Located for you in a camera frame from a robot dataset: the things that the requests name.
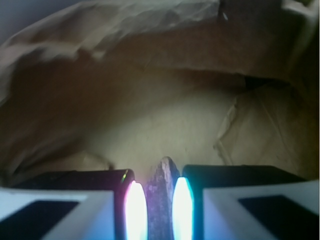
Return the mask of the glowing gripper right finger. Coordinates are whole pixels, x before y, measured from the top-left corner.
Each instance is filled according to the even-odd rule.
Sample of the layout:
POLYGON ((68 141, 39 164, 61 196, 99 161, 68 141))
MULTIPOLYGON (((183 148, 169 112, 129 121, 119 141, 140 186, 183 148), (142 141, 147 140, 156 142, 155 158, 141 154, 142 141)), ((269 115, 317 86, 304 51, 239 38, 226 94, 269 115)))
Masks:
POLYGON ((320 183, 268 165, 186 165, 172 227, 176 240, 317 240, 320 183))

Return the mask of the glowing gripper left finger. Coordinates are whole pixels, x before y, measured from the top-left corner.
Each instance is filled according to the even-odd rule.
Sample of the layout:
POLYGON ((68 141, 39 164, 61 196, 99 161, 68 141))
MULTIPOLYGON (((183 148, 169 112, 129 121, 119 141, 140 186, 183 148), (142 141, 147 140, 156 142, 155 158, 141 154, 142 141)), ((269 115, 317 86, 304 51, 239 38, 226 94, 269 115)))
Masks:
POLYGON ((131 169, 46 172, 0 189, 3 240, 146 240, 145 193, 131 169))

